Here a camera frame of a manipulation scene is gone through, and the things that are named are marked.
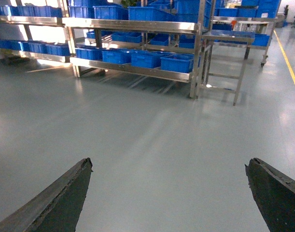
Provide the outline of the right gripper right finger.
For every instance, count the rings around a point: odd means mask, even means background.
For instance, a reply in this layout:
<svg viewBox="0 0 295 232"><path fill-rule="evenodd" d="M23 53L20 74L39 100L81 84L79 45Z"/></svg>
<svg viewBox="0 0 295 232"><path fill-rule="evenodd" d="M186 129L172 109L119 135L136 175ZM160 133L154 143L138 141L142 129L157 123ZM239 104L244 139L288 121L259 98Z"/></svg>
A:
<svg viewBox="0 0 295 232"><path fill-rule="evenodd" d="M253 199L271 232L295 232L295 180L259 158L245 166Z"/></svg>

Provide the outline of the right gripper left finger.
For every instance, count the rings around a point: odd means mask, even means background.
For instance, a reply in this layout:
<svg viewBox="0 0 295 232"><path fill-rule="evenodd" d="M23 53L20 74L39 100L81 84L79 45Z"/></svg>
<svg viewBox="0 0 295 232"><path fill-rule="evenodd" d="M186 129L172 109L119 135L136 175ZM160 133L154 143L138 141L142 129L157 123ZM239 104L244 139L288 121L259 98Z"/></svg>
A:
<svg viewBox="0 0 295 232"><path fill-rule="evenodd" d="M74 232L86 199L92 162L82 159L0 222L0 232Z"/></svg>

